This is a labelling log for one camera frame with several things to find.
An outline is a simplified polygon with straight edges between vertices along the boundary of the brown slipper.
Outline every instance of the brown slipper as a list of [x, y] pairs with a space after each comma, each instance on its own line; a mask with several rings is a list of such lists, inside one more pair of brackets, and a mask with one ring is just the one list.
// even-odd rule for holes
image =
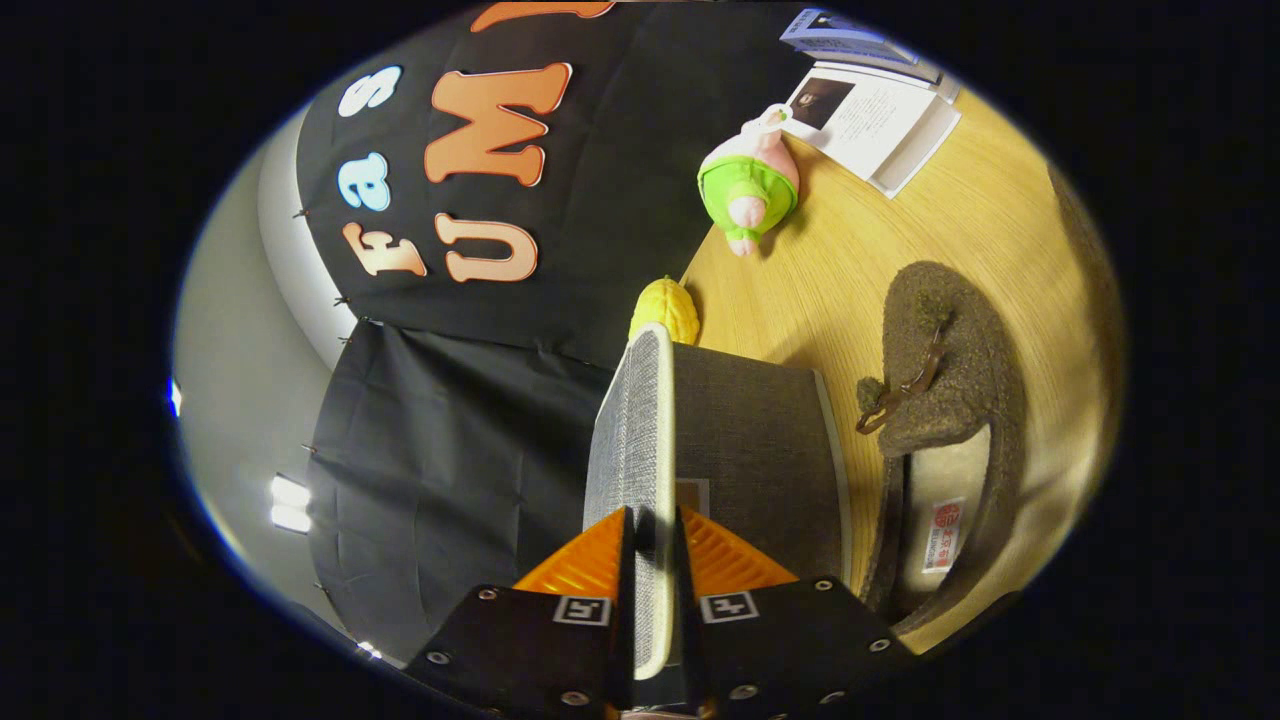
[[881, 547], [860, 594], [904, 634], [966, 596], [1009, 541], [1025, 395], [1000, 316], [945, 265], [893, 278], [883, 343], [883, 383], [859, 387], [859, 432], [878, 428], [884, 455]]

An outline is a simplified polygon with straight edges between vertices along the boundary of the orange letter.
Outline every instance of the orange letter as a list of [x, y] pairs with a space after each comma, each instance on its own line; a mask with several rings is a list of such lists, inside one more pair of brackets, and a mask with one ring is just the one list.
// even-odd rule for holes
[[426, 179], [442, 182], [453, 173], [484, 173], [511, 176], [525, 187], [538, 184], [545, 158], [541, 147], [530, 145], [520, 152], [494, 151], [541, 137], [547, 135], [547, 126], [503, 105], [530, 108], [545, 115], [559, 106], [572, 73], [566, 63], [513, 73], [445, 73], [435, 83], [431, 106], [471, 122], [426, 146], [422, 154]]
[[380, 270], [408, 270], [415, 275], [426, 274], [426, 265], [422, 264], [417, 247], [413, 247], [413, 243], [407, 240], [402, 240], [399, 245], [392, 247], [390, 234], [364, 232], [360, 223], [343, 225], [342, 237], [347, 238], [347, 245], [356, 252], [360, 264], [370, 275], [376, 275]]
[[613, 3], [494, 3], [471, 23], [471, 32], [480, 32], [502, 20], [549, 13], [573, 13], [582, 19], [598, 18], [612, 6]]
[[435, 232], [445, 245], [453, 245], [460, 237], [483, 237], [506, 242], [511, 247], [511, 258], [506, 260], [467, 258], [449, 251], [444, 256], [444, 265], [449, 269], [449, 277], [460, 283], [476, 279], [520, 282], [534, 274], [534, 268], [538, 266], [538, 243], [516, 225], [454, 220], [445, 213], [438, 213]]

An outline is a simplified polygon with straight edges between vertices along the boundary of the wooden table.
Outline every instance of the wooden table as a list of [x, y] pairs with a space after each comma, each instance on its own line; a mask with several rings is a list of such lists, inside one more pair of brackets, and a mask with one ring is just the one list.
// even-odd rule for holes
[[684, 278], [701, 316], [700, 347], [822, 370], [849, 475], [854, 578], [868, 568], [883, 478], [876, 436], [854, 430], [855, 386], [881, 377], [890, 281], [904, 265], [936, 260], [965, 274], [1004, 318], [1028, 402], [1014, 541], [973, 593], [902, 637], [915, 652], [1020, 589], [1057, 550], [1110, 454], [1123, 377], [1119, 305], [1098, 297], [1114, 295], [1105, 256], [1101, 270], [1082, 259], [1046, 158], [980, 97], [963, 91], [955, 105], [963, 117], [951, 137], [895, 200], [786, 137], [801, 174], [795, 213], [745, 259], [713, 227]]

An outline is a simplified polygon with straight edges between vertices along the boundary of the gray fabric box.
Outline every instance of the gray fabric box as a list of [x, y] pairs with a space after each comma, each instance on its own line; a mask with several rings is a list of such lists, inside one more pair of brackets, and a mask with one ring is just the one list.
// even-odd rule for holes
[[582, 528], [636, 521], [636, 679], [678, 662], [671, 571], [676, 497], [794, 574], [849, 585], [844, 454], [822, 375], [672, 343], [628, 343], [595, 419]]

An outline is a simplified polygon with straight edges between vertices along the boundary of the ceiling light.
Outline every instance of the ceiling light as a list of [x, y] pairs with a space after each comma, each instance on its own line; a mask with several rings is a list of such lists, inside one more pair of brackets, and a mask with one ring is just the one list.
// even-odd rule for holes
[[276, 505], [271, 507], [271, 521], [275, 523], [278, 528], [284, 528], [285, 530], [293, 530], [296, 533], [306, 533], [311, 529], [311, 518], [297, 507], [291, 507], [288, 505]]
[[169, 402], [173, 402], [173, 416], [182, 414], [182, 391], [178, 389], [178, 380], [169, 380]]
[[271, 497], [278, 503], [303, 510], [311, 502], [311, 491], [284, 475], [275, 475], [271, 478]]

